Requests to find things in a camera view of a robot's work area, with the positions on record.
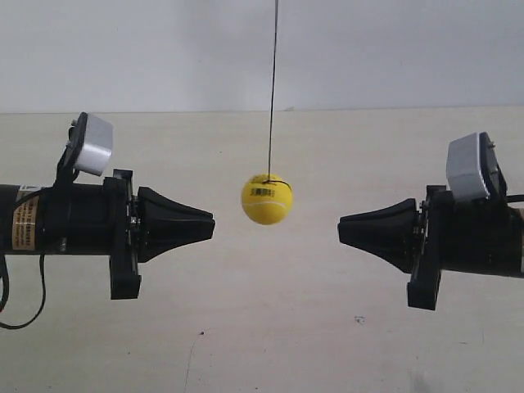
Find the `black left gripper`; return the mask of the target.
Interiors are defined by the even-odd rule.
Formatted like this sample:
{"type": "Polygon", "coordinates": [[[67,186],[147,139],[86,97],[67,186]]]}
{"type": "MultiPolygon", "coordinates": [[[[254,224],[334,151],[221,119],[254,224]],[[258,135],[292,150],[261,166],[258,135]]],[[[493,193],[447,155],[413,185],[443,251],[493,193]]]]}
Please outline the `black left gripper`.
{"type": "Polygon", "coordinates": [[[112,300],[138,298],[142,280],[138,262],[210,240],[215,229],[212,213],[140,187],[138,211],[150,221],[140,225],[137,259],[132,240],[132,178],[131,170],[115,169],[101,184],[74,183],[70,189],[61,253],[108,256],[112,300]]]}

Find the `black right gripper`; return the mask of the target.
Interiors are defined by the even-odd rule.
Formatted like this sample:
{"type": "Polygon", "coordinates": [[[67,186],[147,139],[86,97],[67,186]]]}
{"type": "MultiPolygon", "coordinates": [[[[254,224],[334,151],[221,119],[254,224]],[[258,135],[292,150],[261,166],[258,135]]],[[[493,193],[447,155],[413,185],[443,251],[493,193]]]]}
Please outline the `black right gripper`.
{"type": "Polygon", "coordinates": [[[523,278],[523,209],[506,200],[457,202],[445,186],[428,186],[424,237],[413,263],[414,198],[339,219],[340,243],[385,260],[403,273],[408,306],[436,309],[444,271],[523,278]]]}

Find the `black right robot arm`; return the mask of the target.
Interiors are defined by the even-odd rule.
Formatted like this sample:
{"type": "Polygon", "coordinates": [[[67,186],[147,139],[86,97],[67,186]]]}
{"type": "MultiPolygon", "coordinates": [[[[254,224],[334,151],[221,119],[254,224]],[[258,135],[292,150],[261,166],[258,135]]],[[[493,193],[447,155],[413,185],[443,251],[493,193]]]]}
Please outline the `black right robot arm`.
{"type": "Polygon", "coordinates": [[[444,271],[522,278],[522,200],[458,202],[446,186],[429,185],[423,201],[340,217],[338,239],[408,274],[409,307],[434,311],[444,271]]]}

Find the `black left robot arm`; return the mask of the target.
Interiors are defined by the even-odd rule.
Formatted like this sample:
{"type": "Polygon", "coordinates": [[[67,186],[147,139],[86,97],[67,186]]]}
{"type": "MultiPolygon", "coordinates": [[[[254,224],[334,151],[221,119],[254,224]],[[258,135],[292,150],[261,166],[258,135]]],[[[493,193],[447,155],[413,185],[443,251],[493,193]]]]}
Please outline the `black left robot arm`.
{"type": "Polygon", "coordinates": [[[133,173],[117,169],[103,183],[1,186],[4,255],[106,255],[111,299],[138,298],[138,266],[174,248],[212,238],[210,212],[149,187],[133,191],[133,173]]]}

